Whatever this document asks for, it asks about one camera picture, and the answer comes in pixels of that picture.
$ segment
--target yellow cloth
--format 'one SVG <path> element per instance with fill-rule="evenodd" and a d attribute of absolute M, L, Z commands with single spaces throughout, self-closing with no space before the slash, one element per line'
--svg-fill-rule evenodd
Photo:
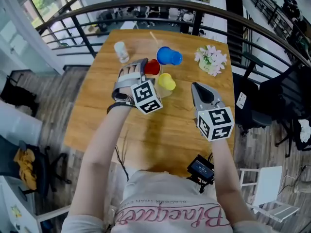
<path fill-rule="evenodd" d="M 33 162 L 35 161 L 34 152 L 30 149 L 27 149 L 26 151 L 19 149 L 13 161 L 19 164 L 19 176 L 21 180 L 24 181 L 29 189 L 36 190 L 37 176 L 33 174 Z"/>

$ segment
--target blue cup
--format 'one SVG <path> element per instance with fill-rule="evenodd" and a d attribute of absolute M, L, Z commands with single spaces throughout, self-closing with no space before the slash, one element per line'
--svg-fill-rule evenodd
<path fill-rule="evenodd" d="M 169 47 L 161 47 L 156 53 L 156 60 L 161 65 L 179 65 L 182 60 L 183 56 L 180 52 L 170 49 Z"/>

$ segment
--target person's arm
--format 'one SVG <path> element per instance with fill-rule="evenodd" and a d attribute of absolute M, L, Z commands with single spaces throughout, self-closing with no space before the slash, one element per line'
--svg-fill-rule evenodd
<path fill-rule="evenodd" d="M 211 142 L 218 203 L 230 224 L 256 221 L 243 200 L 238 173 L 225 139 Z"/>
<path fill-rule="evenodd" d="M 69 215 L 104 217 L 107 176 L 113 151 L 131 107 L 111 109 L 84 154 Z"/>

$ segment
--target red cup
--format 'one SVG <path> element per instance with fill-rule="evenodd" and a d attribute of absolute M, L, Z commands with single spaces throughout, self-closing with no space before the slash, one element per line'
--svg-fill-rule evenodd
<path fill-rule="evenodd" d="M 157 75 L 160 69 L 160 63 L 156 59 L 153 59 L 145 65 L 144 72 L 145 74 Z"/>

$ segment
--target white t-shirt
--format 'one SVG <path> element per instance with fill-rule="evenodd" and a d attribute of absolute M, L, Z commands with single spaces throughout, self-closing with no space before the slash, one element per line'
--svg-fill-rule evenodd
<path fill-rule="evenodd" d="M 193 14 L 185 13 L 184 16 L 183 16 L 183 20 L 187 21 L 187 22 L 191 22 L 193 20 L 193 17 L 194 17 Z"/>
<path fill-rule="evenodd" d="M 69 216 L 62 233 L 100 233 L 103 221 Z M 112 233 L 266 233 L 265 225 L 245 221 L 230 225 L 220 204 L 190 180 L 168 173 L 139 171 L 126 185 Z"/>

